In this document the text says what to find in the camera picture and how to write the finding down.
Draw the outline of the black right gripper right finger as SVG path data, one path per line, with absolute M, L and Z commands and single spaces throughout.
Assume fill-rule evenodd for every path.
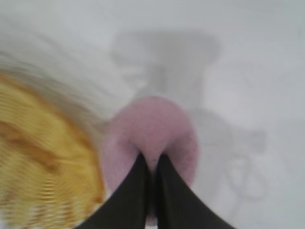
M 165 154 L 160 156 L 157 165 L 155 199 L 159 229 L 230 229 L 232 227 L 193 193 Z

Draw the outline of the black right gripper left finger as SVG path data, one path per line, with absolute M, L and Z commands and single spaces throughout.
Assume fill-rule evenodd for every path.
M 78 229 L 143 229 L 150 197 L 150 173 L 139 154 L 128 175 L 108 200 Z

